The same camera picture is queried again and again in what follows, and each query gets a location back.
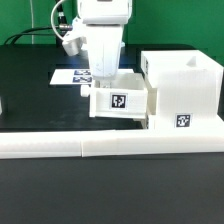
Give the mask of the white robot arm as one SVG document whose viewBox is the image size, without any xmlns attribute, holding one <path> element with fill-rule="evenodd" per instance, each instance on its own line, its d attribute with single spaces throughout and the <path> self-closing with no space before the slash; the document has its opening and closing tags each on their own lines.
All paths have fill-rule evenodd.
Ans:
<svg viewBox="0 0 224 224">
<path fill-rule="evenodd" d="M 124 26 L 132 14 L 132 0 L 78 0 L 85 25 L 89 67 L 101 87 L 110 87 L 118 73 Z"/>
</svg>

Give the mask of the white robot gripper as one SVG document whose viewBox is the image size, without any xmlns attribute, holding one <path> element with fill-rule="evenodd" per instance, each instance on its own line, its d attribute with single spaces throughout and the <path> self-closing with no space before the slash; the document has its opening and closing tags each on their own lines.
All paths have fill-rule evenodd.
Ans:
<svg viewBox="0 0 224 224">
<path fill-rule="evenodd" d="M 123 26 L 88 24 L 85 35 L 93 79 L 103 80 L 102 88 L 111 88 L 119 66 Z"/>
</svg>

